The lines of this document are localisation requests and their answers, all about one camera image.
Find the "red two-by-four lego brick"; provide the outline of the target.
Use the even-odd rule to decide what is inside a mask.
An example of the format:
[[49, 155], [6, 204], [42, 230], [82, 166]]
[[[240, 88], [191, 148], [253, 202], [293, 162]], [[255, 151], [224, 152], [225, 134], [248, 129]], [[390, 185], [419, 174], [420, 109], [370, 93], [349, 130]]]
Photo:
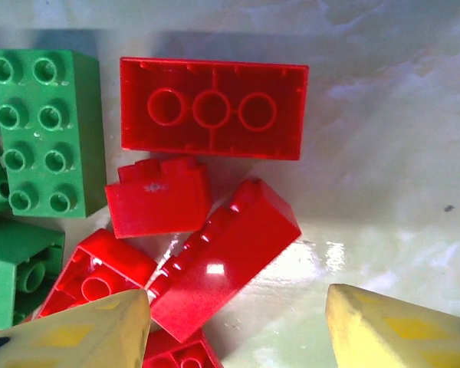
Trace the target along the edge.
[[291, 206], [246, 179], [165, 261], [148, 288], [152, 319], [187, 340], [300, 235]]
[[120, 59], [125, 150], [298, 160], [309, 67]]

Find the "green two-by-two lego brick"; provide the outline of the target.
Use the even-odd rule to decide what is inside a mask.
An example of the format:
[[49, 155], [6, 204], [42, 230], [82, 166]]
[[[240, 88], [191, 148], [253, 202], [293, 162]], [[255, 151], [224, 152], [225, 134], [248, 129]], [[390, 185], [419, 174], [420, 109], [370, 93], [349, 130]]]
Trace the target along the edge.
[[61, 273], [63, 232], [0, 217], [0, 330], [29, 317]]

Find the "green two-by-four lego brick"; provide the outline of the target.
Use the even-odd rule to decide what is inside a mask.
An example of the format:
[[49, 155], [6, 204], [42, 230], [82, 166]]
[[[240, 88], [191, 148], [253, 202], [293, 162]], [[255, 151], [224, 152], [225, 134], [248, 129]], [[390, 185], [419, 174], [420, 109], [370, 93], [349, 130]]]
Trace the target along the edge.
[[107, 204], [95, 58], [0, 49], [0, 130], [14, 215], [84, 219]]

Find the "scuffed red two-by-two lego brick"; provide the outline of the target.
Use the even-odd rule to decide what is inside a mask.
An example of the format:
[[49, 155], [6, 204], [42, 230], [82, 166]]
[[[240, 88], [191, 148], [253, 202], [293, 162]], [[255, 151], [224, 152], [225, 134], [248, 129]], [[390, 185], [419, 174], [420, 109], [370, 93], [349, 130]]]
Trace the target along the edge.
[[117, 238], [194, 232], [212, 207], [207, 166], [192, 156], [144, 159], [105, 187]]

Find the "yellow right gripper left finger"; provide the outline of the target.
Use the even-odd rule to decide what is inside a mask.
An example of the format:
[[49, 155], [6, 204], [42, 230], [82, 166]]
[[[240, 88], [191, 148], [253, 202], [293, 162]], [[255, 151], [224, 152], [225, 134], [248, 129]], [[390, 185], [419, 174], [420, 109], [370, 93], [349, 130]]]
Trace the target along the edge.
[[143, 289], [0, 331], [0, 368], [141, 368], [150, 332]]

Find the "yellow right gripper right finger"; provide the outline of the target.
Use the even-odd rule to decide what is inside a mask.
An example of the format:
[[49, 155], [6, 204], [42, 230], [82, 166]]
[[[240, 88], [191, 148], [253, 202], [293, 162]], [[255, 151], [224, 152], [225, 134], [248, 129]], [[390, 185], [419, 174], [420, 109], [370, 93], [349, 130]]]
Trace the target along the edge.
[[460, 317], [332, 284], [326, 318], [338, 368], [460, 368]]

